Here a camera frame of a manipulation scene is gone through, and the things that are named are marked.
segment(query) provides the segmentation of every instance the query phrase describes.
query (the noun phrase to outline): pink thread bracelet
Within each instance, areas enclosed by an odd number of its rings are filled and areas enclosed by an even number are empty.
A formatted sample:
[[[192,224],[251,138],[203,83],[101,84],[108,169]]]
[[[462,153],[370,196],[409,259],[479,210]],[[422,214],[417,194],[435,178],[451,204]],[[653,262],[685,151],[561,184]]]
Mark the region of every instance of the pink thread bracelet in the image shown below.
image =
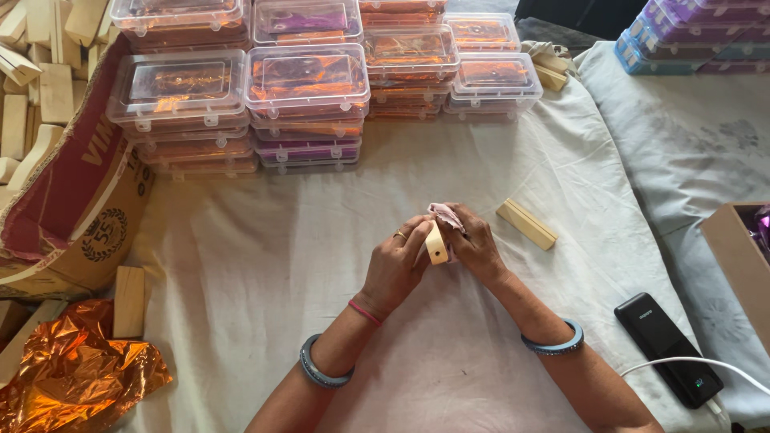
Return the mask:
[[[358,305],[356,305],[356,303],[355,303],[355,302],[353,302],[353,300],[352,300],[352,299],[351,299],[351,300],[349,300],[349,301],[347,301],[347,303],[348,303],[348,305],[350,305],[351,307],[353,307],[353,308],[355,308],[356,310],[358,310],[358,312],[359,312],[359,313],[363,314],[364,316],[366,316],[366,317],[368,317],[370,320],[372,320],[372,322],[374,322],[374,324],[375,324],[375,325],[377,325],[378,327],[381,327],[381,326],[383,326],[382,322],[380,322],[379,320],[377,320],[377,319],[376,319],[376,318],[375,318],[373,315],[369,314],[369,312],[368,312],[368,311],[366,311],[366,310],[364,310],[363,308],[361,308],[361,307],[359,307]]]

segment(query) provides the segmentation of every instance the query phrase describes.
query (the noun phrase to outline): black power bank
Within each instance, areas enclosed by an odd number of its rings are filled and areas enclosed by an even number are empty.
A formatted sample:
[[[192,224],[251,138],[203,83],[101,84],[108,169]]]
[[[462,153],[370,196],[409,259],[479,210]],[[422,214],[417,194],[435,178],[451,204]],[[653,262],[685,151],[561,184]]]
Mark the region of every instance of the black power bank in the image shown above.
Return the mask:
[[[615,317],[650,361],[702,357],[649,294],[640,293],[615,308]],[[671,361],[653,367],[686,408],[700,408],[725,386],[703,362]]]

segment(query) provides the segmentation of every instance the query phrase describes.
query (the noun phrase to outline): brown cardboard box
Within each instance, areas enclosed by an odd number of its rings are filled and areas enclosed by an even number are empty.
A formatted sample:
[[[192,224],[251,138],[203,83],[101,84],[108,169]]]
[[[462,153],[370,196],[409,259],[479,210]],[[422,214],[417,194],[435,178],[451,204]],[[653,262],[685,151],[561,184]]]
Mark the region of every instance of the brown cardboard box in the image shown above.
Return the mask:
[[[770,354],[770,263],[748,235],[742,217],[751,218],[766,202],[730,202],[701,224],[719,266]]]
[[[0,297],[78,299],[107,288],[131,248],[155,175],[104,115],[120,59],[102,54],[85,103],[0,213]]]

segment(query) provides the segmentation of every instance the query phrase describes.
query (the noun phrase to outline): gray bangle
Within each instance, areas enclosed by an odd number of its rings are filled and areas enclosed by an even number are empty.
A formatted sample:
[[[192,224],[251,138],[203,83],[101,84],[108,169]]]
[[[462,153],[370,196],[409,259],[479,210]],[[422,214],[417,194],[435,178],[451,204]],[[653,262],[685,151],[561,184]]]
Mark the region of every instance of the gray bangle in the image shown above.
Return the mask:
[[[572,337],[571,340],[564,344],[558,344],[556,346],[546,346],[544,344],[538,344],[535,343],[528,338],[524,336],[524,334],[521,335],[521,340],[524,342],[524,345],[527,346],[527,349],[533,351],[536,354],[539,355],[562,355],[562,354],[568,354],[572,351],[576,351],[580,346],[583,345],[583,328],[572,319],[565,319],[561,318],[569,327],[572,328],[573,331],[575,331],[575,336]]]
[[[302,369],[305,371],[305,374],[307,374],[307,377],[310,378],[311,381],[316,382],[320,387],[326,389],[339,389],[350,382],[350,378],[353,376],[353,371],[356,370],[356,366],[354,365],[353,368],[341,378],[330,378],[318,371],[313,360],[310,359],[310,347],[313,346],[313,343],[315,343],[320,336],[321,334],[315,334],[308,338],[307,341],[305,341],[305,344],[302,345],[302,348],[300,349],[300,364],[302,364]]]

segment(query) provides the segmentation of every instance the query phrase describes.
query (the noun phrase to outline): crumpled orange foil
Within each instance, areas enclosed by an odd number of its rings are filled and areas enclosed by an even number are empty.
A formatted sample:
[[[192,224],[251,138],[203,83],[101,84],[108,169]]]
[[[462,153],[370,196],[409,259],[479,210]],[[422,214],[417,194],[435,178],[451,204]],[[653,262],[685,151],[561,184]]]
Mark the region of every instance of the crumpled orange foil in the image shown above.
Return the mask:
[[[104,431],[172,379],[158,349],[112,335],[112,300],[84,300],[35,329],[0,390],[0,432]]]

